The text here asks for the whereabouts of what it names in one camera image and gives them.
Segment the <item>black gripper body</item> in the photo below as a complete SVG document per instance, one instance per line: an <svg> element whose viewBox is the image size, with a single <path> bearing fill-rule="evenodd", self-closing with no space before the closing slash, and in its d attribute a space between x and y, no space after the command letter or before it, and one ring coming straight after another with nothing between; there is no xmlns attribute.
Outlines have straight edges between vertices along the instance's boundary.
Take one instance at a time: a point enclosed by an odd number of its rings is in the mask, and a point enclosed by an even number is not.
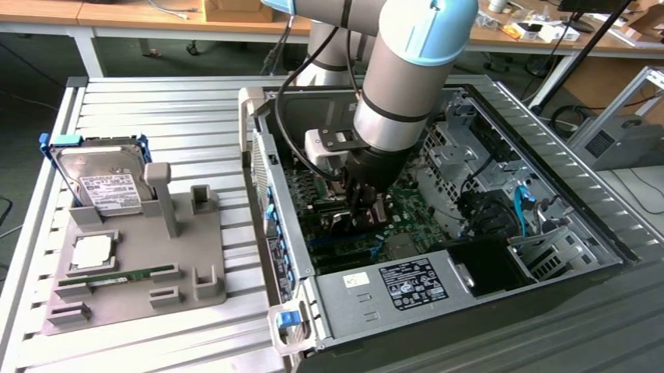
<svg viewBox="0 0 664 373"><path fill-rule="evenodd" d="M409 149L398 152L371 147L353 149L346 159L345 183L373 187L379 193L386 192L402 173L407 157Z"/></svg>

